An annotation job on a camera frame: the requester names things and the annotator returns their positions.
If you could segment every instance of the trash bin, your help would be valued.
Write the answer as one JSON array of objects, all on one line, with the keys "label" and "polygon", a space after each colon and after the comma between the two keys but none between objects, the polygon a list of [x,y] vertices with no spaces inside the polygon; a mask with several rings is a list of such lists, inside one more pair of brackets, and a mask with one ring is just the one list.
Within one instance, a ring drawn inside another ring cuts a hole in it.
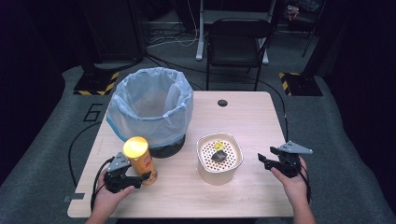
[{"label": "trash bin", "polygon": [[192,110],[193,91],[184,74],[156,67],[117,85],[106,120],[122,141],[142,136],[152,157],[167,158],[183,147]]}]

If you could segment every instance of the chair backrest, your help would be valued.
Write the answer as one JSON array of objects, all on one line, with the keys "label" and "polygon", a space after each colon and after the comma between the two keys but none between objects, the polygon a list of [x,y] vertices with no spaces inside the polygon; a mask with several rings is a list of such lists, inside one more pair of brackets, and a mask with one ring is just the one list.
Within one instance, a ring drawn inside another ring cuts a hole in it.
[{"label": "chair backrest", "polygon": [[221,19],[213,22],[209,35],[265,38],[273,28],[270,22],[256,19]]}]

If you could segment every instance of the person's left hand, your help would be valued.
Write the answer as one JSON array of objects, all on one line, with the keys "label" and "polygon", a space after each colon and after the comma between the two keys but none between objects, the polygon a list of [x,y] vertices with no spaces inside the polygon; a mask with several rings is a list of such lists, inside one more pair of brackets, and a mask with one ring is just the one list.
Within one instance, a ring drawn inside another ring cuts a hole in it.
[{"label": "person's left hand", "polygon": [[134,186],[129,186],[118,193],[113,193],[106,189],[105,186],[106,170],[99,175],[95,203],[91,216],[86,223],[105,223],[106,220],[116,210],[120,201],[134,191]]}]

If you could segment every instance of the trash can liner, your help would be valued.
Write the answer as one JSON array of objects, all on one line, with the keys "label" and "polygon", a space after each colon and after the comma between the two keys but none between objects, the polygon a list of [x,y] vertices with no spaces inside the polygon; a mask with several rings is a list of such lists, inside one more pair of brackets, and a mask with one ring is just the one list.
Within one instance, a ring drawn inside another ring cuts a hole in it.
[{"label": "trash can liner", "polygon": [[192,110],[193,91],[184,74],[156,67],[141,69],[117,85],[106,120],[122,141],[142,136],[149,147],[164,147],[186,134]]}]

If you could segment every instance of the hand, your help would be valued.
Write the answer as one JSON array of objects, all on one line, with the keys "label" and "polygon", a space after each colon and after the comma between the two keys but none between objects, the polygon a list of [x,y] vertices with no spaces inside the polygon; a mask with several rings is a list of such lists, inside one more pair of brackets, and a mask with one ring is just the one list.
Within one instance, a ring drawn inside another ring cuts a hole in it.
[{"label": "hand", "polygon": [[[301,165],[306,169],[306,163],[303,158],[300,157]],[[304,169],[301,169],[302,174],[306,178],[306,173]],[[282,183],[286,195],[292,206],[296,206],[299,203],[308,203],[306,199],[306,184],[300,175],[293,178],[288,178],[278,171],[275,167],[271,169],[273,175]]]},{"label": "hand", "polygon": [[134,191],[134,186],[129,186],[118,193],[113,193],[105,186],[106,170],[99,175],[95,204],[91,216],[86,223],[105,223],[116,210],[119,202]]}]

